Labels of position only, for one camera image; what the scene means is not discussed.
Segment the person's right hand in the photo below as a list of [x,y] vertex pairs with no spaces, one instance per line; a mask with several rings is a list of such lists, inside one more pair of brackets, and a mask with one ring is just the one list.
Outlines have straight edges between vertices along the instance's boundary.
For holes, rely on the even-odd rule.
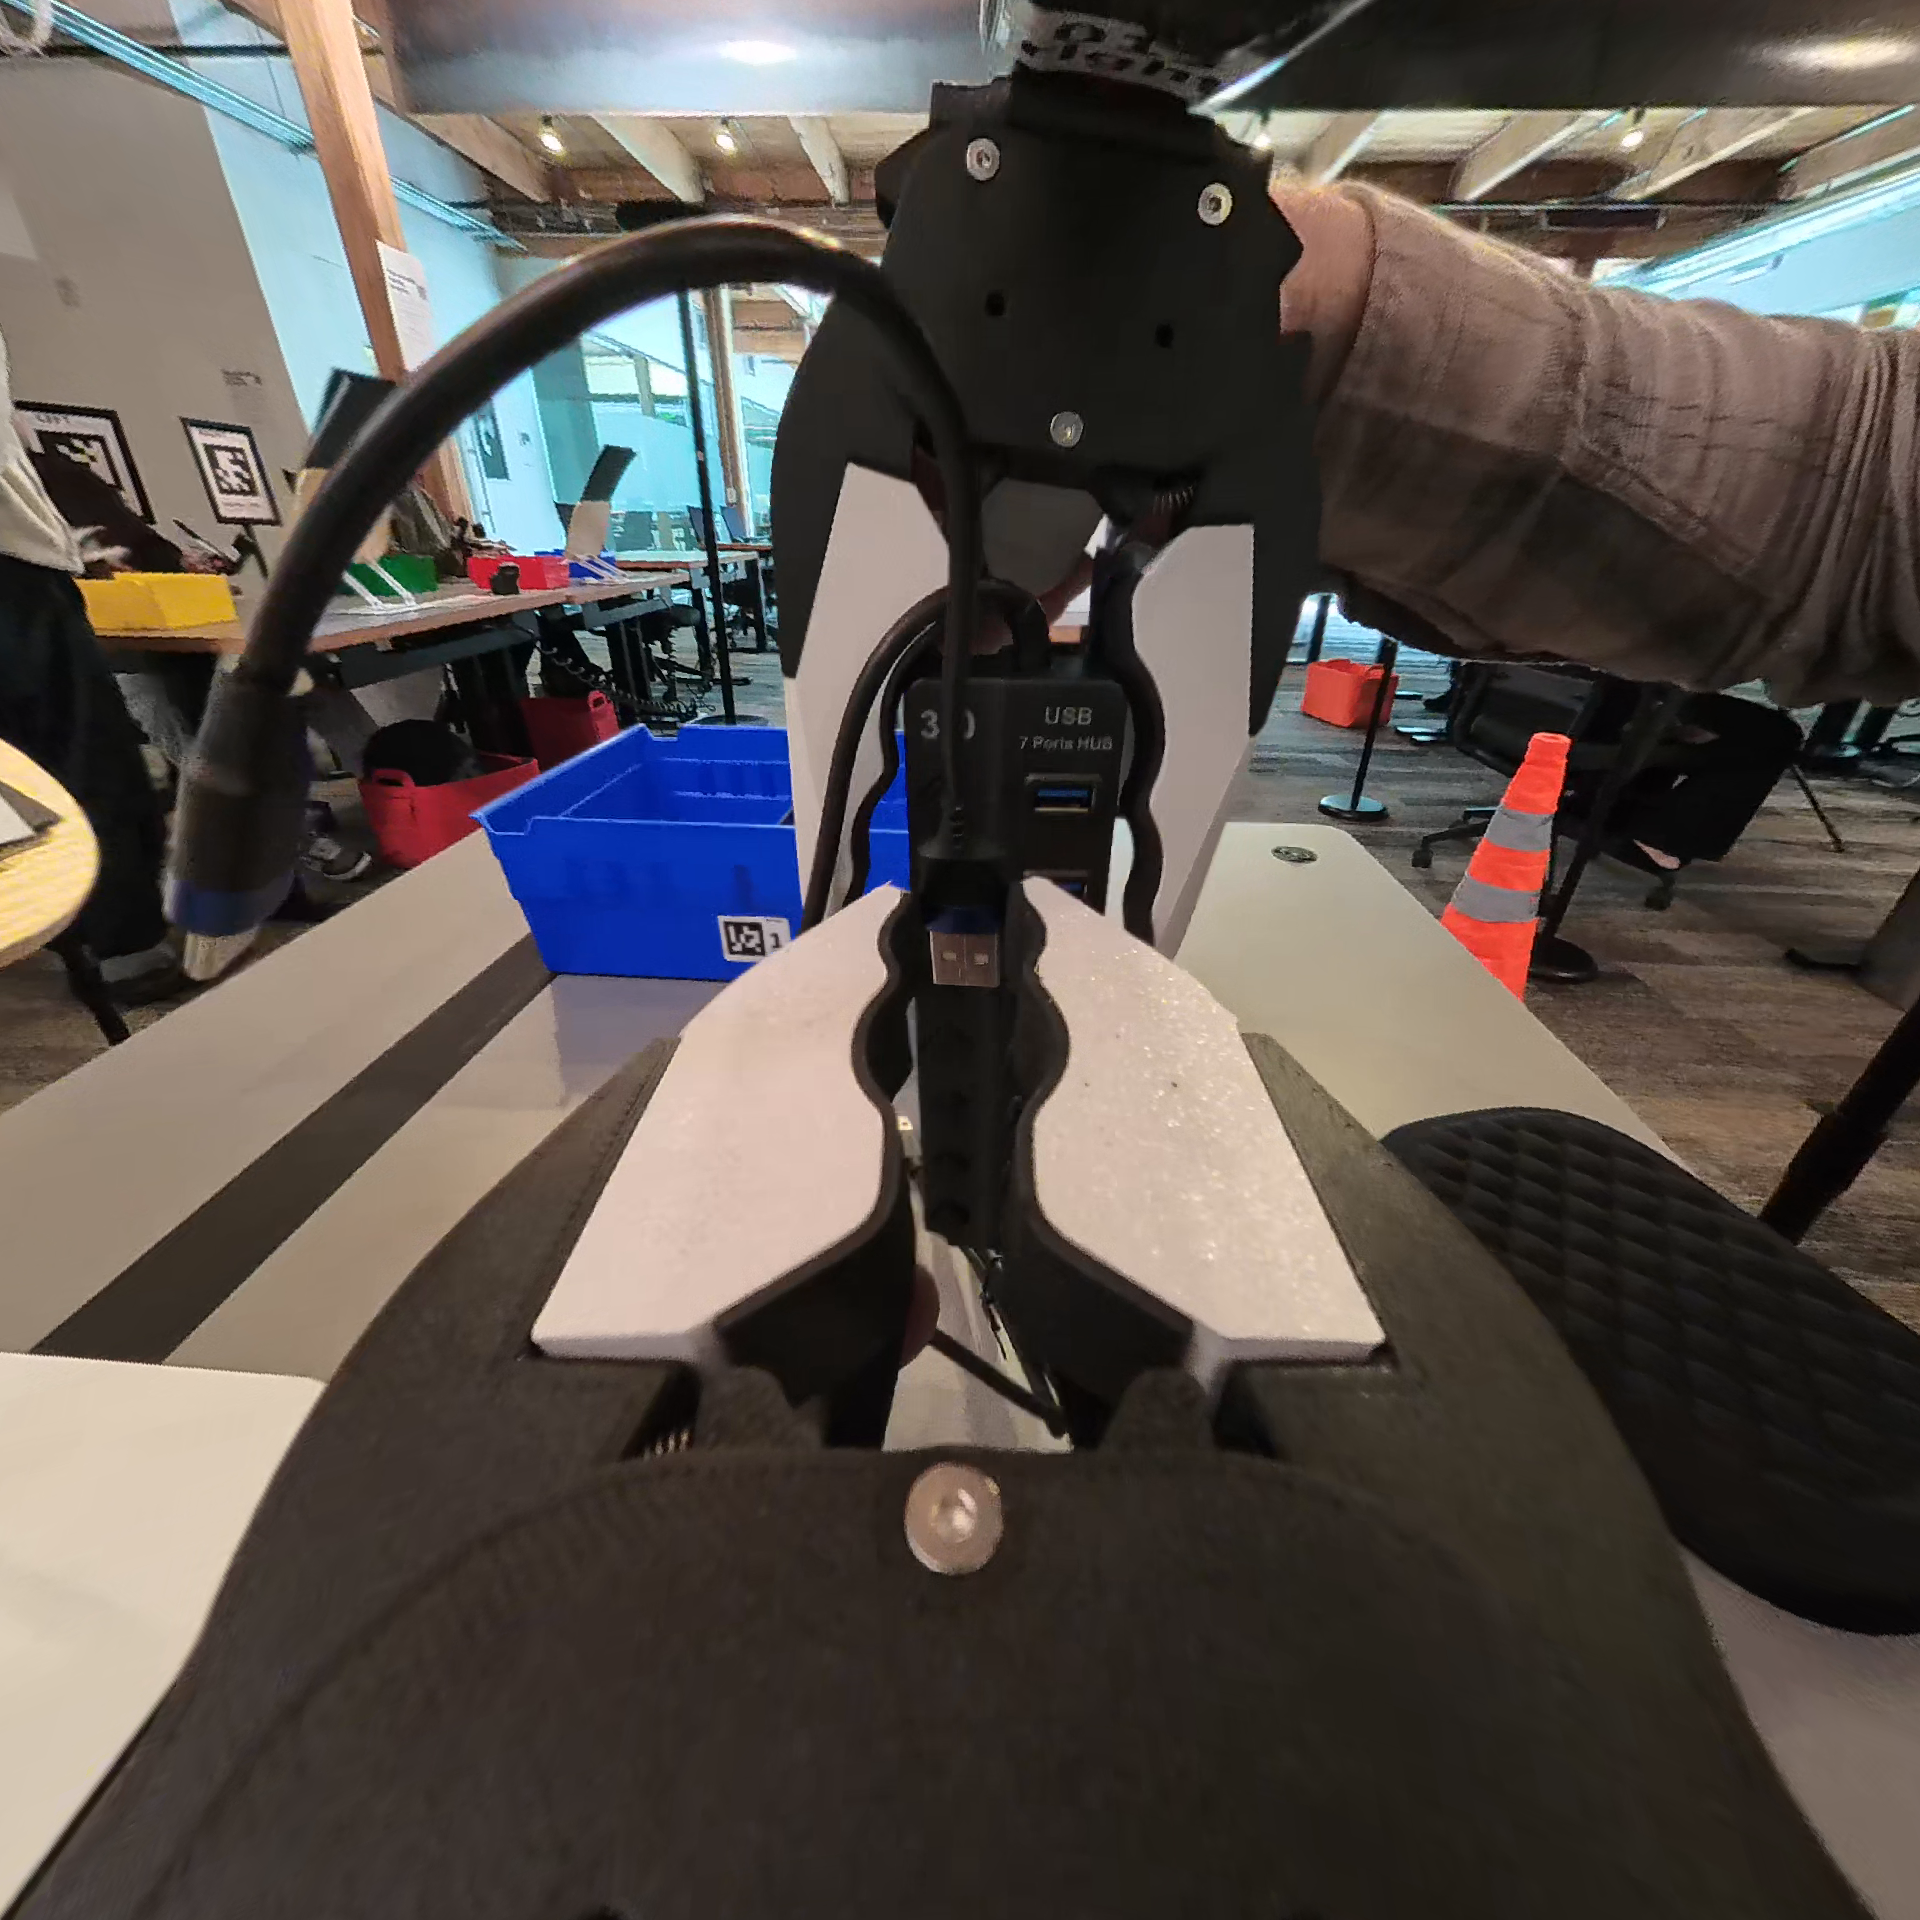
[[1357,187],[1294,176],[1271,198],[1301,253],[1280,284],[1280,336],[1303,346],[1303,394],[1317,408],[1352,350],[1376,264],[1376,222]]

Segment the white stand base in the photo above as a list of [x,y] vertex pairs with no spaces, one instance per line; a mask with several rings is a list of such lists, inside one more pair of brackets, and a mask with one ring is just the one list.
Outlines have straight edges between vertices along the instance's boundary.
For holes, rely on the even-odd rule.
[[175,1680],[319,1391],[3,1355],[3,1906]]

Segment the person's right forearm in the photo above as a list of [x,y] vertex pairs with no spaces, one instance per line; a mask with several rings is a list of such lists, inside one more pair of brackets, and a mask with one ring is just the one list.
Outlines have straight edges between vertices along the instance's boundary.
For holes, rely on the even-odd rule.
[[1339,184],[1376,222],[1314,407],[1319,563],[1350,611],[1462,659],[1915,699],[1912,328],[1592,285]]

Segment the instruction sheet on stand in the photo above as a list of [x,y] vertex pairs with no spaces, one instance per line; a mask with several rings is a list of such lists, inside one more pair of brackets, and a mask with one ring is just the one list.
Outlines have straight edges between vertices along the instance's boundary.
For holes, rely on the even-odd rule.
[[77,930],[101,871],[83,807],[30,755],[3,742],[3,970]]

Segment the blue plastic bin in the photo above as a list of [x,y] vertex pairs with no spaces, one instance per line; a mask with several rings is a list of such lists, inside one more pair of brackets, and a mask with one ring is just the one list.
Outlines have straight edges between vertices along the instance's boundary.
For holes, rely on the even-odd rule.
[[556,976],[732,981],[800,936],[782,730],[632,726],[476,821]]

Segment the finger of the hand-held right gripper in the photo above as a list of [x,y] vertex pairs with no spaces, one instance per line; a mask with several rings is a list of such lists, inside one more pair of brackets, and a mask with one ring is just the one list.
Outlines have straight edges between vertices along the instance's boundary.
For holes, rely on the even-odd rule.
[[1176,947],[1253,747],[1255,530],[1198,525],[1147,560],[1127,607],[1135,744],[1125,925]]
[[918,600],[944,592],[947,541],[904,479],[852,463],[832,514],[800,664],[786,676],[786,747],[800,877],[823,837],[842,722],[869,660]]

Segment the wooden work table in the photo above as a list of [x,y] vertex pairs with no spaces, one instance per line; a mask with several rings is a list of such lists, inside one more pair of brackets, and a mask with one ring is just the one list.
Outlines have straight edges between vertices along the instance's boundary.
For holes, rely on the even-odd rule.
[[691,567],[608,567],[597,580],[541,592],[459,582],[411,600],[333,603],[307,645],[304,671],[362,718],[333,711],[311,736],[356,778],[372,730],[418,703],[480,755],[533,757],[522,711],[531,679],[551,698],[582,699],[594,671],[608,679],[613,703],[630,703],[630,718],[656,712],[639,624],[672,607],[692,578]]

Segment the black wrist rest pad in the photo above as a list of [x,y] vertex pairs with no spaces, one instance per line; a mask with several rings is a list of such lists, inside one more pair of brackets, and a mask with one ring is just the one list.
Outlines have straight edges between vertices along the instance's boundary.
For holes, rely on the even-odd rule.
[[1675,1541],[1747,1592],[1918,1628],[1918,1335],[1663,1152],[1563,1110],[1388,1152],[1567,1346]]

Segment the orange plastic object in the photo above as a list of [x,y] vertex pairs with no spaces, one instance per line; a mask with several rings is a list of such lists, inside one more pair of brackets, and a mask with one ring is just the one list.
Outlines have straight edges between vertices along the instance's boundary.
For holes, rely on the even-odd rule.
[[1518,1002],[1552,867],[1554,821],[1572,741],[1534,733],[1443,912],[1443,928]]

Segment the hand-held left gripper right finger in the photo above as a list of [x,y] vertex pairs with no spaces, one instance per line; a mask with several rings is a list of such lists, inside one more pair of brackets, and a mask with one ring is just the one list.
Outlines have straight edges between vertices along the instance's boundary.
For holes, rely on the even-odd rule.
[[1052,879],[1007,899],[1005,1324],[1095,1442],[1172,1372],[1379,1359],[1384,1330],[1234,1013]]

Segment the yellow plastic bin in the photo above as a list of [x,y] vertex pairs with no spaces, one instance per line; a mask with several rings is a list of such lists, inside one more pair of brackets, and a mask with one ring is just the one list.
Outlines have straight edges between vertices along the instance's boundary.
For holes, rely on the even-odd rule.
[[77,587],[99,636],[196,632],[238,619],[221,573],[116,571]]

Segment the red plastic bin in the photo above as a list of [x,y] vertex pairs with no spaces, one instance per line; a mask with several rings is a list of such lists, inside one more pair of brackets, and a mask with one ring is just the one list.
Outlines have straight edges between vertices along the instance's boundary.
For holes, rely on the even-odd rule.
[[356,784],[376,856],[411,871],[476,830],[476,813],[535,782],[538,758],[471,755],[456,779],[421,784],[402,770],[372,770]]

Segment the black usb hub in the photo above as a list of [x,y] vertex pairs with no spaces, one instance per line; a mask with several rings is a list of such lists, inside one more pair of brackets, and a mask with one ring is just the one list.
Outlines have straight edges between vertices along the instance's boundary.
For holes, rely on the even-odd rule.
[[1023,879],[1052,879],[1095,909],[1108,896],[1128,715],[1106,679],[982,676],[966,686],[955,755],[963,846],[944,837],[942,687],[903,698],[910,894],[936,930],[997,933]]

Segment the wooden column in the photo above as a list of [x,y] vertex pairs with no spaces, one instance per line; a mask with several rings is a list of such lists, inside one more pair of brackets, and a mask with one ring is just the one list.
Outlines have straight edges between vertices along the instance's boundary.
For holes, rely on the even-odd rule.
[[374,370],[402,382],[435,350],[422,263],[405,244],[376,101],[350,3],[276,3]]

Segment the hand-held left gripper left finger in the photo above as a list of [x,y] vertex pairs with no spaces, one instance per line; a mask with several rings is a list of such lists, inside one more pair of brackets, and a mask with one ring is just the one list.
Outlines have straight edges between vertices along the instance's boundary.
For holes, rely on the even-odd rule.
[[882,1440],[916,1292],[910,904],[872,890],[685,1023],[533,1324],[544,1358],[760,1368],[829,1442]]

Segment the black office chair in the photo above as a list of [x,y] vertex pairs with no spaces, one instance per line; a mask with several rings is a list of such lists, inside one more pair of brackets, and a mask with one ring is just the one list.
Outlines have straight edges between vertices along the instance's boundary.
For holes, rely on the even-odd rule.
[[[1570,662],[1460,662],[1447,742],[1512,774],[1536,733],[1570,741],[1556,831],[1574,842],[1647,687]],[[1644,872],[1724,860],[1787,774],[1806,733],[1787,712],[1720,690],[1686,693],[1600,830],[1600,853]]]

